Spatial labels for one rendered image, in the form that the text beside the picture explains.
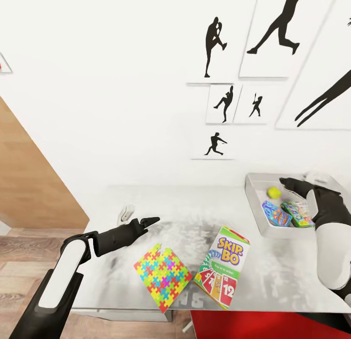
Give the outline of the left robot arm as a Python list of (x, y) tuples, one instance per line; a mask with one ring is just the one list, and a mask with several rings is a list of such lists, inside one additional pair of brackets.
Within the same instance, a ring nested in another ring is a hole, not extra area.
[(60, 339), (83, 279), (78, 267), (92, 258), (89, 239), (99, 258), (132, 245), (148, 232), (145, 228), (160, 221), (160, 217), (151, 217), (129, 222), (135, 209), (131, 204), (124, 206), (117, 228), (78, 234), (63, 242), (55, 268), (48, 270), (9, 339)]

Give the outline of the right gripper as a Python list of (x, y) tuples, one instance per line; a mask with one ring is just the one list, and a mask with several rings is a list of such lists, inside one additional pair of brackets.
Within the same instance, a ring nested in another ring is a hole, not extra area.
[[(284, 184), (285, 181), (286, 181), (287, 178), (282, 178), (281, 181), (282, 183)], [(292, 190), (292, 191), (296, 191), (298, 195), (300, 195), (301, 197), (305, 198), (304, 196), (302, 196), (302, 190), (307, 187), (307, 186), (315, 186), (314, 183), (309, 183), (309, 182), (306, 182), (306, 181), (302, 181), (302, 180), (298, 180), (298, 179), (294, 179), (294, 178), (291, 178), (288, 183), (287, 183), (287, 186), (286, 188), (288, 190)], [(307, 198), (305, 198), (307, 199)]]

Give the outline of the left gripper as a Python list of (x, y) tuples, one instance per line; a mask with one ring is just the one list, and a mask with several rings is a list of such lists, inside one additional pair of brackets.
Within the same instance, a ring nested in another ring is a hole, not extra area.
[(125, 246), (132, 245), (140, 236), (148, 232), (145, 228), (158, 221), (160, 221), (160, 217), (143, 218), (140, 220), (140, 223), (138, 219), (132, 219), (127, 225), (111, 229), (110, 232), (114, 239), (113, 250), (116, 251)]

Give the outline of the board game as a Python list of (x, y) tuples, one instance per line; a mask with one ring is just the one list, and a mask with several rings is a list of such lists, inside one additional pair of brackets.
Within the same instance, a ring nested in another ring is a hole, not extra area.
[(229, 310), (250, 245), (223, 225), (193, 280), (224, 311)]
[(315, 227), (307, 201), (283, 202), (280, 206), (284, 212), (292, 216), (291, 221), (297, 228)]
[(275, 227), (288, 227), (291, 219), (293, 218), (288, 213), (281, 210), (270, 201), (265, 201), (262, 205), (268, 222)]

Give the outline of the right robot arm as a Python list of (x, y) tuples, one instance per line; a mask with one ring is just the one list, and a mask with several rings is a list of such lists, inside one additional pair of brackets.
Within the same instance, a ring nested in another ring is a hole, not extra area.
[[(315, 223), (318, 280), (351, 308), (351, 214), (339, 191), (314, 184), (329, 184), (329, 176), (312, 171), (303, 176), (291, 178), (286, 188), (307, 200)], [(281, 179), (283, 184), (286, 179)]]

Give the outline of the jigsaw puzzle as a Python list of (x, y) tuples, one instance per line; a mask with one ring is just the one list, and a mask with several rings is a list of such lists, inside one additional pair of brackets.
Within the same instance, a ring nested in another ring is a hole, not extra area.
[(170, 248), (165, 248), (163, 255), (160, 255), (160, 246), (156, 244), (133, 267), (164, 314), (193, 275)]

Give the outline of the tennis ball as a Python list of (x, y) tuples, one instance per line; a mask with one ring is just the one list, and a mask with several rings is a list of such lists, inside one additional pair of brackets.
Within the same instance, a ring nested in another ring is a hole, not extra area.
[(281, 191), (277, 187), (271, 187), (268, 190), (268, 196), (272, 199), (278, 199), (281, 196)]

